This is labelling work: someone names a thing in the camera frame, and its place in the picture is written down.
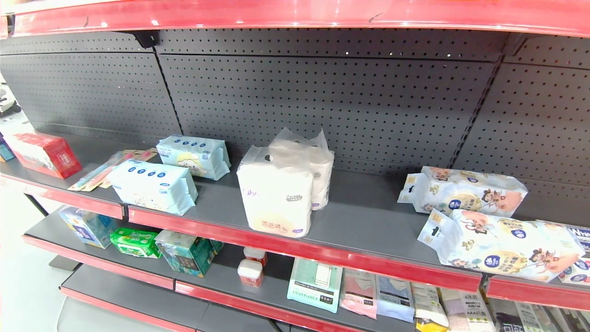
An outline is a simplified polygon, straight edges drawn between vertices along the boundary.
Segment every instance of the light blue package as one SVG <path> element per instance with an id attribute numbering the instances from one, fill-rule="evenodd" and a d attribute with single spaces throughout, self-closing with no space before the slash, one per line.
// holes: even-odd
<path id="1" fill-rule="evenodd" d="M 102 249 L 110 246 L 110 234 L 119 228 L 114 218 L 73 206 L 62 206 L 59 214 L 82 242 Z"/>
<path id="2" fill-rule="evenodd" d="M 156 145 L 166 165 L 186 167 L 191 175 L 219 180 L 230 172 L 225 141 L 172 135 Z"/>
<path id="3" fill-rule="evenodd" d="M 377 315 L 414 322 L 414 299 L 408 281 L 378 276 Z"/>
<path id="4" fill-rule="evenodd" d="M 124 203 L 178 215 L 195 206 L 198 195 L 191 174 L 184 167 L 129 159 L 107 179 Z"/>

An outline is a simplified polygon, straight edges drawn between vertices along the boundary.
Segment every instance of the store shelf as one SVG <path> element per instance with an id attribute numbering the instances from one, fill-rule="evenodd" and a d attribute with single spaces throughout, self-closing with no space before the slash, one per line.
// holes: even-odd
<path id="1" fill-rule="evenodd" d="M 123 0 L 16 6 L 14 36 L 164 28 L 460 28 L 590 36 L 585 0 Z"/>
<path id="2" fill-rule="evenodd" d="M 204 278 L 179 274 L 176 292 L 224 304 L 239 310 L 308 327 L 316 331 L 412 331 L 413 325 L 389 317 L 377 320 L 339 308 L 336 314 L 293 300 L 287 288 L 293 266 L 289 256 L 269 254 L 260 288 L 242 285 L 237 268 L 244 259 L 242 247 L 226 245 Z"/>
<path id="3" fill-rule="evenodd" d="M 590 310 L 590 287 L 562 284 L 557 278 L 546 284 L 495 275 L 489 279 L 486 294 L 516 302 Z"/>
<path id="4" fill-rule="evenodd" d="M 124 149 L 142 149 L 137 144 L 128 144 L 108 139 L 57 134 L 64 137 L 83 170 L 64 180 L 24 168 L 16 159 L 0 162 L 0 176 L 3 182 L 23 193 L 45 197 L 84 210 L 123 218 L 123 207 L 112 188 L 96 188 L 90 192 L 68 191 L 82 176 L 106 162 L 111 155 Z"/>
<path id="5" fill-rule="evenodd" d="M 312 213 L 312 228 L 301 239 L 248 227 L 235 171 L 217 182 L 198 179 L 196 186 L 196 207 L 184 216 L 129 206 L 129 221 L 468 292 L 481 281 L 480 273 L 441 265 L 416 240 L 428 216 L 397 204 L 399 188 L 385 177 L 332 172 L 330 203 Z"/>
<path id="6" fill-rule="evenodd" d="M 194 332 L 209 305 L 88 265 L 78 268 L 60 289 L 77 300 L 178 332 Z"/>
<path id="7" fill-rule="evenodd" d="M 23 235 L 25 242 L 58 255 L 109 272 L 167 289 L 174 288 L 173 271 L 164 259 L 140 258 L 120 253 L 113 245 L 100 249 L 83 244 L 57 212 L 51 213 Z"/>

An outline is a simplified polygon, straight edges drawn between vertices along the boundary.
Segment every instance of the metal bracket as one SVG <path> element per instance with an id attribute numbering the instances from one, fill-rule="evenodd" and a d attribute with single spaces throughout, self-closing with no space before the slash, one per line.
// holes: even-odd
<path id="1" fill-rule="evenodd" d="M 158 44 L 158 30 L 134 30 L 134 31 L 117 31 L 124 34 L 131 34 L 135 37 L 139 45 L 143 48 L 152 48 Z"/>

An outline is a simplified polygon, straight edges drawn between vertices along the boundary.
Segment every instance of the cartoon character print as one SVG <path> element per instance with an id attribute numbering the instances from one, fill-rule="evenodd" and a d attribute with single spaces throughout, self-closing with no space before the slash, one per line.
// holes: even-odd
<path id="1" fill-rule="evenodd" d="M 203 166 L 201 166 L 201 163 L 199 162 L 199 156 L 196 154 L 179 154 L 176 163 L 180 167 L 188 168 L 192 175 L 196 175 L 198 177 L 203 177 L 208 173 L 208 171 L 204 169 Z"/>
<path id="2" fill-rule="evenodd" d="M 488 189 L 483 191 L 481 200 L 486 202 L 487 206 L 495 207 L 495 212 L 499 210 L 503 212 L 511 212 L 516 210 L 518 205 L 520 205 L 522 196 L 515 191 L 508 191 L 502 195 L 501 191 Z"/>

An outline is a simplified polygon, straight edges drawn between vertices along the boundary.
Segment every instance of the green wipes pack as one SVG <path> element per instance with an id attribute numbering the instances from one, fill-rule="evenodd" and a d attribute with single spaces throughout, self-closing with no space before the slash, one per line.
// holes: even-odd
<path id="1" fill-rule="evenodd" d="M 162 254 L 156 246 L 154 232 L 121 227 L 111 234 L 111 242 L 117 249 L 127 255 L 148 258 L 160 258 Z"/>

